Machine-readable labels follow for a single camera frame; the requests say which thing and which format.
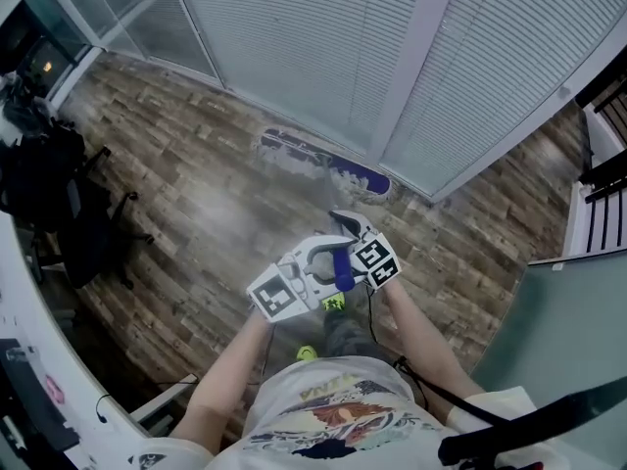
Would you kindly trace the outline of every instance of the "yellow shoe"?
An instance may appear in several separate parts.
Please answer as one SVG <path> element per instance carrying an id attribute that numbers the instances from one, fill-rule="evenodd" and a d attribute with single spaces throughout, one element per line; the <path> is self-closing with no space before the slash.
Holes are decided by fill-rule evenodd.
<path id="1" fill-rule="evenodd" d="M 329 311 L 331 309 L 344 309 L 346 307 L 344 293 L 337 293 L 333 296 L 329 296 L 326 300 L 322 300 L 322 307 L 325 311 Z"/>
<path id="2" fill-rule="evenodd" d="M 296 353 L 296 359 L 302 360 L 304 362 L 309 362 L 310 360 L 316 360 L 317 352 L 315 351 L 314 347 L 310 345 L 305 345 L 304 347 L 301 347 L 298 350 L 298 353 Z"/>

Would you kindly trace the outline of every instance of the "office chair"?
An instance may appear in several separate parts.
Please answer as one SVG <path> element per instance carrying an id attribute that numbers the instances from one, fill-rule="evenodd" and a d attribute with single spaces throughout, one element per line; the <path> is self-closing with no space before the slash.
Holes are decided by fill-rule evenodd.
<path id="1" fill-rule="evenodd" d="M 136 201 L 139 198 L 136 192 L 126 193 L 109 218 L 102 199 L 93 199 L 100 193 L 99 189 L 101 187 L 89 179 L 78 184 L 78 195 L 82 198 L 80 212 L 57 232 L 61 254 L 39 258 L 38 264 L 49 266 L 62 262 L 72 286 L 77 289 L 103 271 L 114 271 L 122 285 L 132 290 L 133 282 L 126 276 L 123 264 L 130 244 L 141 240 L 150 245 L 155 238 L 150 234 L 130 233 L 120 228 L 126 201 Z"/>
<path id="2" fill-rule="evenodd" d="M 114 269 L 121 283 L 132 289 L 123 258 L 133 240 L 154 242 L 149 234 L 120 229 L 127 193 L 109 218 L 110 192 L 87 174 L 111 151 L 104 147 L 83 164 L 82 136 L 71 127 L 52 121 L 46 136 L 23 139 L 20 146 L 0 151 L 0 210 L 57 233 L 60 254 L 38 260 L 40 266 L 62 262 L 72 285 L 84 286 L 103 270 Z"/>

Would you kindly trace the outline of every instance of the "wooden floor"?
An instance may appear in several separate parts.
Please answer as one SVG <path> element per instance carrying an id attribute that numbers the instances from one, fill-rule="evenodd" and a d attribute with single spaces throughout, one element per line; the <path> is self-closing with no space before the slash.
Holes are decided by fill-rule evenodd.
<path id="1" fill-rule="evenodd" d="M 278 120 L 130 59 L 101 56 L 63 115 L 76 122 L 90 151 L 104 144 L 113 151 L 95 179 L 116 198 L 138 191 L 140 201 L 126 216 L 157 239 L 131 253 L 134 291 L 104 275 L 80 291 L 81 299 L 154 381 L 203 374 L 244 322 L 250 281 L 328 226 L 315 199 L 320 183 L 307 188 L 256 158 L 256 137 Z M 403 186 L 384 205 L 353 205 L 394 245 L 403 284 L 465 368 L 498 329 L 526 263 L 560 254 L 581 140 L 581 113 L 568 105 L 436 206 Z M 365 305 L 355 312 L 365 324 Z M 374 320 L 380 341 L 398 353 L 394 324 L 378 302 Z M 277 331 L 272 353 L 291 359 L 312 327 Z M 232 436 L 255 389 L 229 425 Z"/>

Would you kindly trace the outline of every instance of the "railing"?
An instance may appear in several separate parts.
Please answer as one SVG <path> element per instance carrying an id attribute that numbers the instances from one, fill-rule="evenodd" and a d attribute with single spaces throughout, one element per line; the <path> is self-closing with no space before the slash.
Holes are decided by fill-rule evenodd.
<path id="1" fill-rule="evenodd" d="M 604 251 L 622 246 L 627 237 L 627 224 L 623 217 L 625 200 L 623 190 L 627 188 L 627 150 L 601 165 L 584 172 L 579 181 L 592 187 L 586 197 L 591 205 L 588 242 L 586 252 Z"/>
<path id="2" fill-rule="evenodd" d="M 595 106 L 627 146 L 627 78 L 623 78 L 607 97 Z"/>

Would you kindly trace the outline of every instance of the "white desk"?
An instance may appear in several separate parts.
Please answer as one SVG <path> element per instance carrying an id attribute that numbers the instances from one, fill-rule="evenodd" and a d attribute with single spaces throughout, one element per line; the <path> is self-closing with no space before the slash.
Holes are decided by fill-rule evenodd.
<path id="1" fill-rule="evenodd" d="M 130 468 L 126 461 L 138 442 L 147 436 L 107 393 L 78 358 L 43 301 L 10 216 L 0 212 L 0 337 L 15 338 L 22 347 L 33 347 L 29 357 L 37 379 L 46 389 L 46 375 L 63 392 L 64 402 L 55 405 L 80 436 L 79 449 L 91 456 L 98 468 Z"/>

